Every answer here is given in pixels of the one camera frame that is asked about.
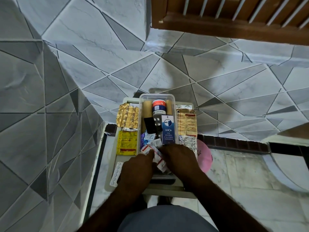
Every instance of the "yellow medicine packet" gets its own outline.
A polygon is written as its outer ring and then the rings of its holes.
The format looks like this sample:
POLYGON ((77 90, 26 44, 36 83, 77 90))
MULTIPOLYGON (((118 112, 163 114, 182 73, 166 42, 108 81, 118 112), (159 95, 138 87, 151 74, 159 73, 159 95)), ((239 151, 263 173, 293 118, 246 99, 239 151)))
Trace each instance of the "yellow medicine packet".
POLYGON ((137 146, 137 132, 121 130, 118 134, 117 155, 135 156, 137 146))

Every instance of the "wooden frame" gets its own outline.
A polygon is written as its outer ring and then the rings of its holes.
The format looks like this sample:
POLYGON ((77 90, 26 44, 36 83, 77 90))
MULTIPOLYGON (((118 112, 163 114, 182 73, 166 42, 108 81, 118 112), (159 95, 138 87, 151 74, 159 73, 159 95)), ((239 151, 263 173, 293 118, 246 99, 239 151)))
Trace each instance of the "wooden frame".
POLYGON ((168 0, 151 0, 152 28, 189 32, 217 37, 240 38, 275 43, 309 45, 309 29, 266 26, 264 23, 231 19, 214 19, 197 15, 182 15, 167 11, 168 0))

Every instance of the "pink plate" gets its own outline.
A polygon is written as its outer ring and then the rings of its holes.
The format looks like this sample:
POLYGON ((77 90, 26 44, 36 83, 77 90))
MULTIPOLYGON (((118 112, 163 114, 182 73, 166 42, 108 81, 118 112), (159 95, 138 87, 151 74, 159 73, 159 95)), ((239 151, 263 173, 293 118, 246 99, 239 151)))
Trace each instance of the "pink plate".
POLYGON ((200 169, 206 173, 211 168, 211 150, 201 140, 197 140, 197 162, 200 169))

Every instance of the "plastic container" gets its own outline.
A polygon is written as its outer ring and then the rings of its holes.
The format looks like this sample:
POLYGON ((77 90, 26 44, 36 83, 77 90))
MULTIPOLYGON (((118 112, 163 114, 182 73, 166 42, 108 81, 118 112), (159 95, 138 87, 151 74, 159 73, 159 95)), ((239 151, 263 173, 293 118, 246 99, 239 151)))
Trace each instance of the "plastic container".
POLYGON ((172 94, 142 94, 139 97, 139 113, 138 113, 138 126, 137 126, 137 151, 136 154, 140 152, 140 139, 141 139, 141 124, 143 117, 141 116, 143 111, 143 102, 146 100, 154 101, 157 99, 162 99, 164 101, 170 100, 172 101, 172 115, 174 116, 174 125, 175 125, 175 143, 179 144, 179 136, 178 136, 178 125, 177 125, 177 116, 176 116, 176 103, 175 97, 172 94))

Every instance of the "tiled floor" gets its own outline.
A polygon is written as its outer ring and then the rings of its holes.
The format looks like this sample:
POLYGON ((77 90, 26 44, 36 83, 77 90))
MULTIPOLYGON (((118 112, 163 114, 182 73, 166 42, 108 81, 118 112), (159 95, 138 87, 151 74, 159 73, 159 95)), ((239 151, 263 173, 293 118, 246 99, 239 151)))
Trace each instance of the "tiled floor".
MULTIPOLYGON (((108 198, 104 182, 114 137, 107 137, 91 214, 108 198)), ((309 231, 309 194, 298 193, 282 185, 268 170, 259 155, 211 150, 213 164, 208 177, 250 214, 273 232, 309 231)), ((158 197, 148 196, 148 207, 158 197)), ((198 212, 214 225, 197 199, 174 198, 172 203, 198 212)))

